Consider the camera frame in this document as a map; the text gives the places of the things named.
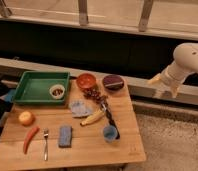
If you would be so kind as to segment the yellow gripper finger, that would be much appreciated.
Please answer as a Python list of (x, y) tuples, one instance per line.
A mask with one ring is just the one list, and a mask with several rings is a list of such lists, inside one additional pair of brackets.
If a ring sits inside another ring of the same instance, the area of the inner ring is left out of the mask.
[(157, 84), (160, 82), (161, 82), (161, 74), (160, 73), (156, 74), (153, 78), (148, 80), (149, 85)]
[(178, 87), (172, 87), (171, 94), (172, 94), (172, 98), (176, 98), (178, 95)]

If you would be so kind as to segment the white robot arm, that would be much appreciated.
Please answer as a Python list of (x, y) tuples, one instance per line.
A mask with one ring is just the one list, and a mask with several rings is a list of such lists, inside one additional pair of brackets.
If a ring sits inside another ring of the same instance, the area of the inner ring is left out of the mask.
[(173, 52), (173, 62), (161, 73), (148, 80), (149, 84), (163, 83), (170, 88), (172, 97), (178, 94), (179, 87), (186, 78), (198, 74), (198, 43), (182, 43)]

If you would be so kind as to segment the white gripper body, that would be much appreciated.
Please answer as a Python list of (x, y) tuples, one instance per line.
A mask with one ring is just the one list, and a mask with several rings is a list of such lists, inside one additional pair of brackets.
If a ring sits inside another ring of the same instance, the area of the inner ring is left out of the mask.
[(161, 72), (161, 81), (171, 87), (178, 88), (185, 80), (186, 73), (177, 64), (168, 65)]

